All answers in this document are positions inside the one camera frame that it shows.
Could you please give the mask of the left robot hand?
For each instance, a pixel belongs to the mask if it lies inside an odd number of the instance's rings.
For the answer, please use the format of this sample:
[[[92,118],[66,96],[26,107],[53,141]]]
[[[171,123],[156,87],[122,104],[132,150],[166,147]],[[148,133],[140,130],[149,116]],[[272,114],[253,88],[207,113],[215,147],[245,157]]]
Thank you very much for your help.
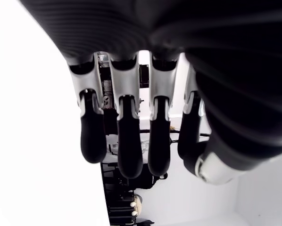
[[[282,0],[24,0],[71,72],[81,151],[107,152],[98,53],[108,56],[118,167],[140,175],[138,52],[149,63],[148,166],[170,164],[170,118],[180,54],[189,61],[178,154],[186,169],[224,184],[282,155]]]

